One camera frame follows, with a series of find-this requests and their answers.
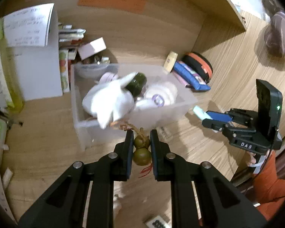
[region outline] purple round sticker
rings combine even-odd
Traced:
[[[155,94],[152,96],[152,100],[158,107],[162,107],[165,104],[165,101],[162,96]]]

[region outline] blue object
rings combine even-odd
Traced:
[[[206,112],[213,120],[221,122],[231,122],[232,118],[228,114],[219,113],[219,112]]]
[[[206,82],[204,82],[204,80],[199,76],[199,74],[192,70],[190,67],[188,67],[185,63],[176,62],[174,64],[173,69],[185,81],[192,85],[195,90],[208,91],[211,89],[211,87],[209,87]]]

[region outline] blue pouch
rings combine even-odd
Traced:
[[[173,69],[177,72],[185,81],[193,86],[195,90],[208,91],[211,89],[206,82],[183,62],[176,62]]]

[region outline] dark green bottle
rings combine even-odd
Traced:
[[[143,73],[137,73],[133,80],[125,87],[136,99],[142,92],[143,87],[147,83],[147,78]]]

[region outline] bolt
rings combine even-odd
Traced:
[[[166,157],[168,159],[175,159],[175,154],[174,153],[167,153]]]
[[[73,167],[78,169],[82,166],[82,163],[80,161],[76,161],[74,164],[73,164]]]
[[[204,161],[203,163],[201,163],[202,167],[204,167],[205,169],[209,169],[211,168],[212,164],[210,164],[208,161]]]
[[[117,153],[109,153],[109,158],[110,159],[116,159],[117,158],[117,156],[118,156],[118,154]]]

